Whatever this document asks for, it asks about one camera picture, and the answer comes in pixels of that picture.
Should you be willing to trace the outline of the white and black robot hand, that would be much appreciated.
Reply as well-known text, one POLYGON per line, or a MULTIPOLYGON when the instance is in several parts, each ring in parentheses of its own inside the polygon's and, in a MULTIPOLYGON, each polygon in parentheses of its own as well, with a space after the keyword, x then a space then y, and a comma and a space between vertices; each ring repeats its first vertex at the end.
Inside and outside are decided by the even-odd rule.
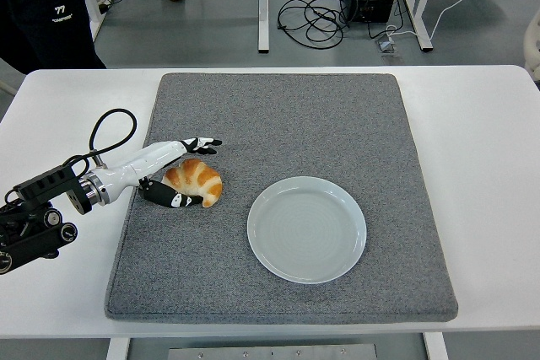
POLYGON ((133 159, 112 169, 96 168, 86 175, 86 180, 97 195, 97 202, 104 206, 116 201, 128 187, 136 187, 143 199, 168 208, 189 207, 203 202, 200 196, 188 196, 150 176, 186 153, 215 154, 218 139, 195 137, 182 141, 155 142, 141 149, 133 159))

